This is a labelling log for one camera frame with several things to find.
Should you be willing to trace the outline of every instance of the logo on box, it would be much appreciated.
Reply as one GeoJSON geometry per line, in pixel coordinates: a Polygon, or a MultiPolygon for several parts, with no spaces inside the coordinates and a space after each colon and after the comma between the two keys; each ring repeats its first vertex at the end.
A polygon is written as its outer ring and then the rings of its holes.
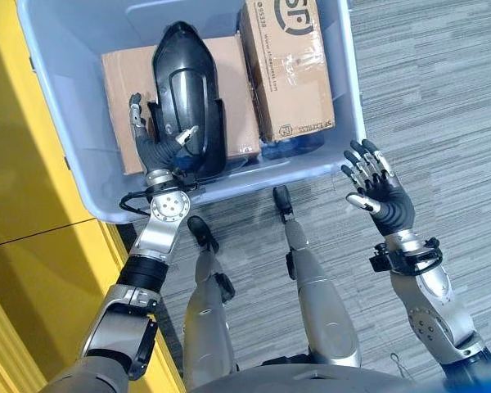
{"type": "Polygon", "coordinates": [[[275,0],[275,15],[288,34],[306,35],[314,31],[308,0],[275,0]]]}
{"type": "Polygon", "coordinates": [[[280,127],[280,130],[278,132],[283,137],[290,137],[293,134],[293,128],[290,124],[286,124],[280,127]]]}

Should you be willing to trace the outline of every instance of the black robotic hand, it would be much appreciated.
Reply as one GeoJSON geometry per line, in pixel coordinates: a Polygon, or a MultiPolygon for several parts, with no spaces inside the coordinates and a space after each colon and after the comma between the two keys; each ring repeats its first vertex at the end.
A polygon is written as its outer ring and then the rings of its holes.
{"type": "Polygon", "coordinates": [[[342,172],[353,181],[358,193],[350,193],[347,202],[368,211],[382,236],[411,229],[415,209],[384,155],[366,139],[362,144],[352,141],[351,147],[360,158],[345,151],[353,168],[342,165],[342,172]]]}
{"type": "Polygon", "coordinates": [[[159,169],[172,170],[174,157],[189,138],[198,131],[198,127],[184,130],[176,138],[165,138],[157,142],[147,133],[146,122],[140,116],[142,113],[141,100],[140,93],[133,94],[129,100],[131,130],[133,131],[133,138],[137,145],[140,161],[146,174],[159,169]]]}

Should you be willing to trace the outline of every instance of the blue plastic bin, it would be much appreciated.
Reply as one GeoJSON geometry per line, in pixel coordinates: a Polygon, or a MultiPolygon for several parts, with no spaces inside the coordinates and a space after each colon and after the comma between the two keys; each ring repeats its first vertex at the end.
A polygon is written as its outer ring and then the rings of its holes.
{"type": "MultiPolygon", "coordinates": [[[[141,174],[123,175],[104,89],[101,54],[157,44],[177,20],[202,38],[235,34],[243,0],[19,0],[18,15],[31,59],[86,208],[116,224],[140,216],[119,208],[141,190],[141,174]]],[[[318,0],[334,97],[336,127],[316,151],[223,176],[192,198],[194,205],[336,172],[343,150],[365,137],[353,37],[346,0],[318,0]]]]}

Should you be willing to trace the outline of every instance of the yellow cabinet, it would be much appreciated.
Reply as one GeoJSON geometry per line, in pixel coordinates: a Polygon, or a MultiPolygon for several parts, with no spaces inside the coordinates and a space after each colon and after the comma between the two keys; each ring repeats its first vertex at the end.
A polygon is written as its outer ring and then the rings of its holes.
{"type": "Polygon", "coordinates": [[[16,5],[0,0],[0,243],[85,219],[16,5]]]}
{"type": "MultiPolygon", "coordinates": [[[[0,304],[49,380],[71,365],[125,255],[91,219],[0,246],[0,304]]],[[[164,339],[131,391],[183,391],[164,339]]]]}
{"type": "MultiPolygon", "coordinates": [[[[73,363],[124,252],[82,206],[15,2],[0,0],[0,391],[36,391],[73,363]]],[[[184,391],[160,334],[130,391],[184,391]]]]}

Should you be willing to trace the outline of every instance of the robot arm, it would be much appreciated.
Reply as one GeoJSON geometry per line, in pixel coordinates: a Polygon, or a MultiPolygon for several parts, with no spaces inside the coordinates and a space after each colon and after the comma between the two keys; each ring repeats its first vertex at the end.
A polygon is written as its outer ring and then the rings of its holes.
{"type": "Polygon", "coordinates": [[[128,381],[140,378],[149,364],[158,331],[160,289],[178,228],[190,209],[189,198],[169,167],[197,127],[175,139],[155,143],[147,135],[139,103],[139,94],[131,97],[129,116],[149,186],[146,192],[151,203],[149,222],[129,252],[116,284],[107,292],[82,344],[79,359],[45,386],[42,393],[127,392],[128,381]]]}
{"type": "Polygon", "coordinates": [[[352,205],[368,211],[384,236],[370,259],[376,272],[390,271],[393,289],[403,302],[412,330],[442,366],[448,386],[476,383],[491,376],[491,353],[473,320],[455,297],[442,263],[439,241],[421,242],[413,232],[411,199],[379,149],[368,140],[351,142],[353,164],[342,171],[358,193],[352,205]]]}

